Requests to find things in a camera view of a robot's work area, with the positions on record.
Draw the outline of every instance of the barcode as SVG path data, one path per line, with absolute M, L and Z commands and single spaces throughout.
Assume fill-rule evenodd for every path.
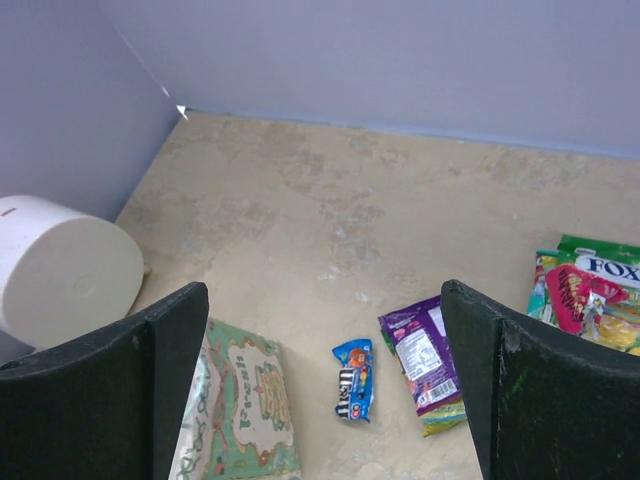
M 453 380 L 449 379 L 427 392 L 427 395 L 429 395 L 429 403 L 436 403 L 449 395 L 453 395 L 457 391 L 456 384 Z

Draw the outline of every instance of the nutrition label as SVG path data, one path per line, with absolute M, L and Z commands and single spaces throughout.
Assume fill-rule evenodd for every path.
M 442 360 L 424 330 L 403 338 L 396 345 L 396 353 L 412 382 L 442 366 Z
M 444 320 L 442 319 L 442 310 L 440 310 L 440 307 L 432 308 L 427 313 L 431 317 L 431 320 L 433 320 L 433 323 L 435 323 L 436 328 L 438 329 L 438 333 L 440 334 L 440 336 L 441 337 L 446 337 L 447 336 L 447 332 L 444 329 Z

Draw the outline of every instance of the green package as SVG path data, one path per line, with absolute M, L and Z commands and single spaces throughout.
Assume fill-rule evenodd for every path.
M 210 320 L 170 480 L 300 480 L 276 342 Z
M 640 247 L 563 235 L 557 252 L 556 268 L 570 266 L 613 282 L 626 297 L 618 302 L 604 302 L 597 324 L 585 325 L 581 336 L 619 351 L 640 354 Z M 574 275 L 570 272 L 575 270 L 567 270 L 568 275 Z M 558 326 L 557 312 L 551 308 L 549 285 L 545 287 L 545 310 L 550 315 L 539 319 Z

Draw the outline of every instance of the snack package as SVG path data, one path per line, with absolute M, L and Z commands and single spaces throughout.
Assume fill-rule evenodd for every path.
M 389 335 L 382 330 L 380 333 L 382 334 L 389 351 L 394 357 L 398 358 L 396 349 L 393 346 L 393 342 Z M 458 399 L 445 403 L 444 405 L 421 415 L 420 419 L 423 423 L 423 435 L 428 437 L 429 435 L 443 432 L 461 422 L 464 422 L 467 419 L 467 412 L 462 399 Z
M 336 414 L 344 420 L 369 420 L 373 403 L 373 342 L 366 338 L 351 340 L 333 349 L 340 360 L 340 397 Z
M 378 320 L 400 359 L 419 416 L 460 399 L 439 296 Z
M 551 321 L 551 304 L 547 299 L 547 273 L 558 264 L 557 250 L 538 250 L 536 252 L 536 272 L 533 279 L 533 290 L 529 297 L 527 315 L 545 323 Z
M 170 480 L 300 480 L 277 342 L 210 319 Z
M 640 354 L 640 248 L 564 235 L 545 275 L 549 323 Z

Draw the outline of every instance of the candy wrapper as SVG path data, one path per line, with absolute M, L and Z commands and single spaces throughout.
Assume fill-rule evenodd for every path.
M 419 416 L 460 399 L 439 296 L 378 320 L 400 359 Z
M 384 338 L 389 351 L 394 357 L 398 358 L 396 349 L 393 346 L 393 342 L 389 335 L 383 330 L 381 330 L 380 333 L 382 333 L 382 337 Z M 449 430 L 451 427 L 464 422 L 467 419 L 467 412 L 462 399 L 456 399 L 451 400 L 430 412 L 424 413 L 420 416 L 420 419 L 423 424 L 423 435 L 428 437 L 429 435 L 435 435 L 436 433 Z
M 536 252 L 536 272 L 533 282 L 533 290 L 529 297 L 527 315 L 545 323 L 551 321 L 551 304 L 547 298 L 546 276 L 549 271 L 558 265 L 558 252 L 556 250 L 538 250 Z
M 640 355 L 640 248 L 564 235 L 555 263 L 544 275 L 545 308 L 537 318 Z
M 340 398 L 336 414 L 344 420 L 369 420 L 373 403 L 373 342 L 366 338 L 351 340 L 333 349 L 340 360 Z

